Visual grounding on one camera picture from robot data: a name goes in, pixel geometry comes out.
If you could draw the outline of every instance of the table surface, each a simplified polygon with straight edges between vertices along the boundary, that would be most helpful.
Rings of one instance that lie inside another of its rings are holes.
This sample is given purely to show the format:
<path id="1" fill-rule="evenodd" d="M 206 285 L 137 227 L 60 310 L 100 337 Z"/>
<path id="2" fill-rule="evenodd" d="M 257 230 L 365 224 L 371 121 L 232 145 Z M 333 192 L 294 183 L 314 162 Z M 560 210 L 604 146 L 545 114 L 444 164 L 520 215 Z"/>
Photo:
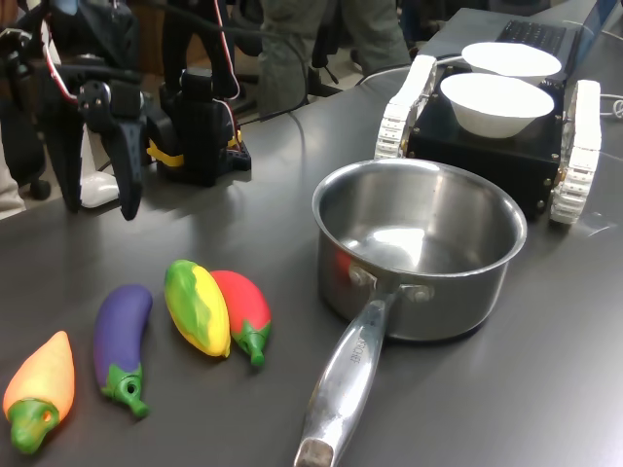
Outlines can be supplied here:
<path id="1" fill-rule="evenodd" d="M 608 28 L 620 33 L 620 11 Z M 602 35 L 578 76 L 623 93 L 622 52 Z M 292 465 L 306 404 L 346 326 L 316 293 L 312 192 L 334 169 L 372 158 L 404 76 L 249 127 L 252 173 L 215 188 L 148 172 L 132 222 L 118 209 L 71 215 L 59 201 L 0 224 L 0 387 L 57 330 L 69 334 L 76 369 L 72 412 L 37 455 L 17 454 L 0 423 L 0 465 Z M 623 142 L 620 125 L 604 122 L 608 153 Z M 621 160 L 602 156 L 577 225 L 530 225 L 495 313 L 473 337 L 385 344 L 344 467 L 623 463 L 621 180 Z M 263 290 L 274 329 L 262 371 L 237 348 L 218 360 L 177 333 L 163 281 L 179 258 L 236 270 Z M 152 414 L 138 422 L 99 395 L 92 368 L 97 310 L 131 282 L 154 295 L 142 347 Z"/>

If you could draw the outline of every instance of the orange toy pepper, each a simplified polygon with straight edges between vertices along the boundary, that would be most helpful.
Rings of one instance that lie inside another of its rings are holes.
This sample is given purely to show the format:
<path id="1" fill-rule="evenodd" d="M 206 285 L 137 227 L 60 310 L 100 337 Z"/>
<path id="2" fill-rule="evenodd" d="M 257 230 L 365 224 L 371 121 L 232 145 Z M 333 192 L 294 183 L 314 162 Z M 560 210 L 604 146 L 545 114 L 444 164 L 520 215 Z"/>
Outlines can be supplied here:
<path id="1" fill-rule="evenodd" d="M 12 424 L 13 445 L 35 452 L 69 413 L 74 390 L 69 338 L 59 331 L 23 362 L 4 393 L 2 409 Z"/>

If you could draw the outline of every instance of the saucepan handle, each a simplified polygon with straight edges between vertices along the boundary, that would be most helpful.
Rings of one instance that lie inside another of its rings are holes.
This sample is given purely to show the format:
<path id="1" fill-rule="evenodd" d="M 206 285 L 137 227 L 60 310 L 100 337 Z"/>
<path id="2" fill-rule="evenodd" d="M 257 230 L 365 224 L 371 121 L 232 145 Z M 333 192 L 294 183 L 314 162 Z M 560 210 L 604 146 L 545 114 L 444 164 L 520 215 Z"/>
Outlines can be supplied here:
<path id="1" fill-rule="evenodd" d="M 363 412 L 397 292 L 375 291 L 350 323 L 320 377 L 294 467 L 334 467 Z"/>

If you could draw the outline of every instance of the toy vegetable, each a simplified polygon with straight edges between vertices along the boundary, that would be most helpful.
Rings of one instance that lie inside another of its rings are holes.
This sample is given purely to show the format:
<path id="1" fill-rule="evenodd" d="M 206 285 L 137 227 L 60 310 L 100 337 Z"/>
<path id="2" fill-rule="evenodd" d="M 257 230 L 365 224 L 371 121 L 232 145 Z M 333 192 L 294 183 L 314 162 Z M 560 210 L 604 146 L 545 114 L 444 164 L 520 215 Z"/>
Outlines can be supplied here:
<path id="1" fill-rule="evenodd" d="M 69 413 L 74 390 L 69 338 L 59 331 L 23 362 L 4 393 L 13 445 L 26 454 L 35 452 Z"/>
<path id="2" fill-rule="evenodd" d="M 262 349 L 271 331 L 271 310 L 262 292 L 249 279 L 230 270 L 215 270 L 212 277 L 225 298 L 234 341 L 251 356 L 253 365 L 264 365 Z"/>
<path id="3" fill-rule="evenodd" d="M 165 276 L 165 299 L 177 330 L 202 352 L 230 354 L 230 322 L 223 295 L 207 270 L 178 260 Z"/>
<path id="4" fill-rule="evenodd" d="M 152 295 L 142 285 L 113 290 L 99 309 L 93 335 L 93 362 L 101 392 L 141 417 L 149 408 L 140 400 L 140 343 L 152 303 Z"/>

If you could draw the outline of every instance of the purple eggplant toy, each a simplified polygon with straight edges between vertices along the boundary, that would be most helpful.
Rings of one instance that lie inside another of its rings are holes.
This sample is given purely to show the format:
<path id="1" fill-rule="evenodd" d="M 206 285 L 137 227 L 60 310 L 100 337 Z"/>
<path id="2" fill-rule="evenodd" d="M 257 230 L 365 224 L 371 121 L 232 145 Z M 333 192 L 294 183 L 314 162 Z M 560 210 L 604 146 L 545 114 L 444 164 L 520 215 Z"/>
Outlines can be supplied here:
<path id="1" fill-rule="evenodd" d="M 140 400 L 140 343 L 152 303 L 152 295 L 142 285 L 113 290 L 99 309 L 93 336 L 93 362 L 101 392 L 140 417 L 149 413 Z"/>

